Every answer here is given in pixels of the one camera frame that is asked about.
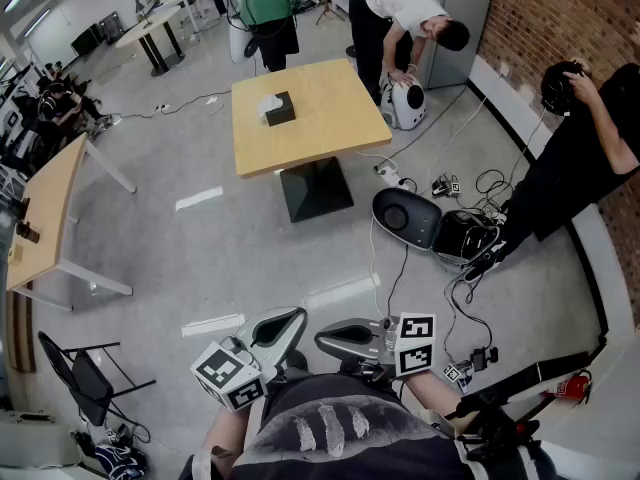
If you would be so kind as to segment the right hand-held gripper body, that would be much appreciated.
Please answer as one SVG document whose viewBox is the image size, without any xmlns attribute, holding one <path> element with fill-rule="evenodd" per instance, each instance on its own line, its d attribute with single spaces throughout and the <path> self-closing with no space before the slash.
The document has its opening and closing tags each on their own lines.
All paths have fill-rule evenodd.
<svg viewBox="0 0 640 480">
<path fill-rule="evenodd" d="M 372 380 L 391 381 L 429 370 L 435 347 L 435 315 L 402 312 L 371 328 L 371 341 L 355 355 Z"/>
</svg>

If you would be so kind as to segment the white pod backpack case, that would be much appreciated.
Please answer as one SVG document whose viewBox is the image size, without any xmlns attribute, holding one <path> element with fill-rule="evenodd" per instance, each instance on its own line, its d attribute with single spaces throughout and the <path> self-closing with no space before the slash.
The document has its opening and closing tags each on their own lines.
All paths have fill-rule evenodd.
<svg viewBox="0 0 640 480">
<path fill-rule="evenodd" d="M 252 32 L 239 17 L 230 17 L 228 22 L 231 60 L 234 64 L 240 64 L 254 56 L 258 45 Z"/>
<path fill-rule="evenodd" d="M 394 129 L 412 130 L 426 117 L 425 92 L 415 77 L 411 86 L 387 80 L 381 87 L 381 95 L 381 114 Z"/>
</svg>

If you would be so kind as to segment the black harness rig red button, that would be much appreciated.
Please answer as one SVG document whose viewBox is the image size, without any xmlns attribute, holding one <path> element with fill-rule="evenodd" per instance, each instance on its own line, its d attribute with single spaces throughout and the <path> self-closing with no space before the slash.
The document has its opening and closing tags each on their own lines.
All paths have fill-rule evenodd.
<svg viewBox="0 0 640 480">
<path fill-rule="evenodd" d="M 517 422 L 502 407 L 528 394 L 541 394 L 571 375 L 584 372 L 589 365 L 587 352 L 539 361 L 461 398 L 446 419 L 472 418 L 464 433 L 455 433 L 455 444 L 477 480 L 509 480 L 518 475 L 525 480 L 539 479 L 536 465 L 542 461 L 538 454 L 541 447 L 533 439 L 539 422 Z"/>
</svg>

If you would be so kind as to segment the black folding chair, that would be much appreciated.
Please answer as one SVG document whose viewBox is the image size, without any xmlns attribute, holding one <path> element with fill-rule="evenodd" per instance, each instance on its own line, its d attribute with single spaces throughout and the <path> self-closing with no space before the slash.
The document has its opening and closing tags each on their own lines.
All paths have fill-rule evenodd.
<svg viewBox="0 0 640 480">
<path fill-rule="evenodd" d="M 128 418 L 120 410 L 115 400 L 151 387 L 157 381 L 150 380 L 141 384 L 133 381 L 109 352 L 110 349 L 121 346 L 119 341 L 64 349 L 43 331 L 37 333 L 37 338 L 57 377 L 70 392 L 80 414 L 91 425 L 95 427 L 103 426 L 108 415 L 116 416 L 123 422 L 133 426 L 136 425 L 134 420 Z M 130 384 L 130 387 L 116 391 L 111 381 L 90 355 L 92 351 L 104 352 L 116 367 L 116 370 Z"/>
</svg>

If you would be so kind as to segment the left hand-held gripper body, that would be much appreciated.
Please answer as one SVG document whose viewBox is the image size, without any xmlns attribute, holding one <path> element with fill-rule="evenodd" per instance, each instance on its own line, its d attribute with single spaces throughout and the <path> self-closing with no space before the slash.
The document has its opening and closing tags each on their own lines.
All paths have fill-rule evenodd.
<svg viewBox="0 0 640 480">
<path fill-rule="evenodd" d="M 277 375 L 277 345 L 264 336 L 230 335 L 212 342 L 191 366 L 202 389 L 231 412 L 267 395 Z"/>
</svg>

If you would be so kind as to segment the square wooden pedestal table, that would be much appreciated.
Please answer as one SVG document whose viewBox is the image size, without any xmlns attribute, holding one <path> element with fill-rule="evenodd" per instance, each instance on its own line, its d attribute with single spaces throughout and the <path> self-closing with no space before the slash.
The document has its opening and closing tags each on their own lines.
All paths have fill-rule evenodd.
<svg viewBox="0 0 640 480">
<path fill-rule="evenodd" d="M 257 106 L 288 91 L 296 119 L 262 123 Z M 335 59 L 236 82 L 232 86 L 236 173 L 278 172 L 289 216 L 298 223 L 353 206 L 339 156 L 390 143 L 392 132 L 351 63 Z"/>
</svg>

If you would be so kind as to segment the black headset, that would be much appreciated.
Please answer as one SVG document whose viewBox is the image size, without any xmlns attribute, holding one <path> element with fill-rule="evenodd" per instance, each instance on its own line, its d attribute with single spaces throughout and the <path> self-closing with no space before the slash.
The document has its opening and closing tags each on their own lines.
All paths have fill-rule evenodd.
<svg viewBox="0 0 640 480">
<path fill-rule="evenodd" d="M 577 61 L 559 62 L 545 71 L 540 88 L 544 108 L 561 117 L 568 117 L 576 106 L 576 97 L 565 72 L 584 74 L 582 65 Z"/>
</svg>

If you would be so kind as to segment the white cabinet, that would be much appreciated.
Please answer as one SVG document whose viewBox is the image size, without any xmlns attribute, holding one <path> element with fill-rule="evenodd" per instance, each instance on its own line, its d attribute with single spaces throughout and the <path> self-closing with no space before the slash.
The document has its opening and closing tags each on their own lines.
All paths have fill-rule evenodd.
<svg viewBox="0 0 640 480">
<path fill-rule="evenodd" d="M 0 410 L 0 467 L 67 467 L 80 460 L 71 430 L 53 416 Z"/>
</svg>

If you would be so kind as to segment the person's left forearm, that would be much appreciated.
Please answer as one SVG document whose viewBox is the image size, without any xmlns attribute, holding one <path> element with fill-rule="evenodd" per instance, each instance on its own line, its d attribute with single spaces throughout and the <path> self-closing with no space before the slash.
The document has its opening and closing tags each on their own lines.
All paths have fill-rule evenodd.
<svg viewBox="0 0 640 480">
<path fill-rule="evenodd" d="M 235 462 L 243 453 L 250 412 L 250 407 L 237 412 L 220 408 L 204 439 L 204 456 L 223 480 L 229 477 Z"/>
</svg>

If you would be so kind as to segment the small tagged device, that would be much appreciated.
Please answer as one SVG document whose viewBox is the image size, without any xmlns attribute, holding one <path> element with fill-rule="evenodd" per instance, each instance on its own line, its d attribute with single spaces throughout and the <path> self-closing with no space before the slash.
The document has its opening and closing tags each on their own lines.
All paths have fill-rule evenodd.
<svg viewBox="0 0 640 480">
<path fill-rule="evenodd" d="M 434 198 L 457 198 L 461 193 L 458 177 L 456 175 L 448 177 L 446 174 L 439 176 L 432 183 L 431 193 Z"/>
<path fill-rule="evenodd" d="M 445 378 L 458 386 L 463 394 L 468 393 L 469 384 L 472 381 L 474 367 L 470 360 L 461 361 L 456 364 L 448 364 L 443 370 Z"/>
</svg>

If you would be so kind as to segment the person's black printed t-shirt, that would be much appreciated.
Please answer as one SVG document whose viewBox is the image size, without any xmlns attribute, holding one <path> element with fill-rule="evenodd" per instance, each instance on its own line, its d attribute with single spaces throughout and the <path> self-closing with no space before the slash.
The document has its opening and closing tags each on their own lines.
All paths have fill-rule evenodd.
<svg viewBox="0 0 640 480">
<path fill-rule="evenodd" d="M 226 480 L 477 480 L 450 423 L 412 414 L 390 389 L 301 373 L 270 393 L 259 430 Z M 223 480 L 190 456 L 178 480 Z"/>
</svg>

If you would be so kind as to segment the white tissue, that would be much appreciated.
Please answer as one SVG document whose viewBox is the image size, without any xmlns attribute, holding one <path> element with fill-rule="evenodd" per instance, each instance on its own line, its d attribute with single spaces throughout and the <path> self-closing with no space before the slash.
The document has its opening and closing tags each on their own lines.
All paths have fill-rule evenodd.
<svg viewBox="0 0 640 480">
<path fill-rule="evenodd" d="M 258 117 L 262 123 L 268 124 L 267 114 L 282 107 L 283 101 L 274 94 L 266 95 L 257 106 Z"/>
</svg>

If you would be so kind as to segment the black tissue box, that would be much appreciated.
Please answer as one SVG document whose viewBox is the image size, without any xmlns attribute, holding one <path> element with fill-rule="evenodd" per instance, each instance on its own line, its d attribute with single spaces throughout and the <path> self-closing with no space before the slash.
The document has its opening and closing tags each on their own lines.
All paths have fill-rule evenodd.
<svg viewBox="0 0 640 480">
<path fill-rule="evenodd" d="M 280 109 L 269 112 L 267 114 L 268 121 L 269 121 L 268 125 L 270 127 L 274 127 L 286 122 L 294 121 L 296 119 L 294 105 L 291 100 L 289 92 L 284 91 L 275 95 L 278 96 L 283 101 L 283 105 Z"/>
</svg>

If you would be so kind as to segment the wooden desk white legs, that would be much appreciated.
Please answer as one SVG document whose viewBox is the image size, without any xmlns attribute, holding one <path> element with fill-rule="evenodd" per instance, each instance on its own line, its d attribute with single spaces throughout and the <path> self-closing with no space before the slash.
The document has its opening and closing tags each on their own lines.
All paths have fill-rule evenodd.
<svg viewBox="0 0 640 480">
<path fill-rule="evenodd" d="M 40 294 L 28 287 L 38 278 L 59 270 L 124 296 L 133 294 L 129 285 L 88 270 L 63 255 L 63 238 L 69 215 L 75 179 L 83 158 L 88 155 L 125 190 L 134 194 L 137 187 L 129 181 L 82 134 L 57 153 L 26 184 L 24 195 L 30 200 L 25 222 L 39 235 L 37 242 L 15 235 L 12 246 L 21 250 L 19 259 L 9 262 L 6 289 L 34 301 L 71 312 L 73 306 Z"/>
</svg>

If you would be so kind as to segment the person's right forearm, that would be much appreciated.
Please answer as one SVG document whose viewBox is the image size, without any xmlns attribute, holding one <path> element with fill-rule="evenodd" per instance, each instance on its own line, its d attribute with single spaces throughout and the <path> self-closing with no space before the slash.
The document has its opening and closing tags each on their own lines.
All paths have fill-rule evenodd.
<svg viewBox="0 0 640 480">
<path fill-rule="evenodd" d="M 454 414 L 461 400 L 456 390 L 430 371 L 410 375 L 404 382 L 425 409 L 442 416 Z"/>
</svg>

